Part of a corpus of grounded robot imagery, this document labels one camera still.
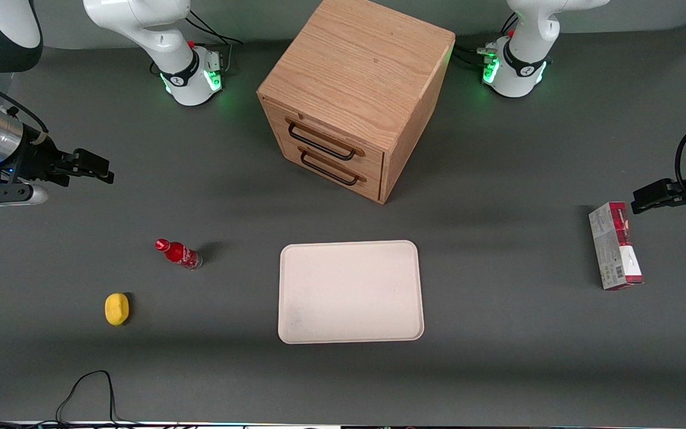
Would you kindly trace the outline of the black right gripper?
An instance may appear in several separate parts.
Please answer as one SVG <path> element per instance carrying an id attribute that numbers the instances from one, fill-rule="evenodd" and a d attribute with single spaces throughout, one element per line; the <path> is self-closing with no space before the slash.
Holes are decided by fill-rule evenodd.
<path id="1" fill-rule="evenodd" d="M 84 149 L 76 149 L 73 155 L 63 155 L 51 138 L 40 144 L 39 133 L 28 133 L 19 149 L 0 164 L 0 183 L 11 181 L 25 183 L 40 180 L 68 187 L 71 177 L 86 176 L 104 183 L 114 183 L 114 173 L 106 158 Z"/>

